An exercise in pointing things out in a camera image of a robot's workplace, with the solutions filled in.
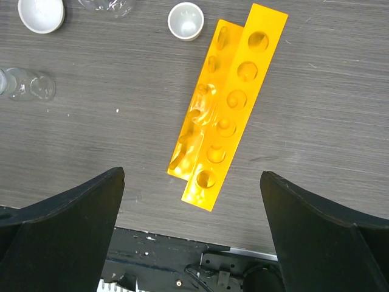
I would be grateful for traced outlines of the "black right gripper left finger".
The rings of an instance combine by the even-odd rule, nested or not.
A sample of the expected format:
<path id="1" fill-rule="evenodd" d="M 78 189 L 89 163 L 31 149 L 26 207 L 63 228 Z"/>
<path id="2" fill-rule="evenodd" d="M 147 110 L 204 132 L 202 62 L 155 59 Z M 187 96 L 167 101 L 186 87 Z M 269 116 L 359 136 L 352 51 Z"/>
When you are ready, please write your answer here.
<path id="1" fill-rule="evenodd" d="M 1 207 L 1 291 L 96 291 L 122 201 L 114 167 L 33 205 Z"/>

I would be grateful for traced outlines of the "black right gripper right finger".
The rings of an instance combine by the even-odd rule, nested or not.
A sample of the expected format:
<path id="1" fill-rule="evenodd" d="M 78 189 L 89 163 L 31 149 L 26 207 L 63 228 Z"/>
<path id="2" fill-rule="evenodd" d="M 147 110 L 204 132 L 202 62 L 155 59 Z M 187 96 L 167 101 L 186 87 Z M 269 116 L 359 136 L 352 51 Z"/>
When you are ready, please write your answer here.
<path id="1" fill-rule="evenodd" d="M 264 171 L 260 189 L 286 291 L 388 291 L 388 220 Z"/>

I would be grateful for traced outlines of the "yellow test tube rack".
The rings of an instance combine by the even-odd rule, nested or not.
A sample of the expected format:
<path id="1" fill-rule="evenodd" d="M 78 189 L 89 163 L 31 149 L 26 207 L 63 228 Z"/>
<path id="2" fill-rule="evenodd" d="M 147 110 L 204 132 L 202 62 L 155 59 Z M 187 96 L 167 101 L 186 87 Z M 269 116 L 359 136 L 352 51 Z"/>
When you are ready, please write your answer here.
<path id="1" fill-rule="evenodd" d="M 245 25 L 217 22 L 167 168 L 186 203 L 213 209 L 287 18 L 253 4 Z"/>

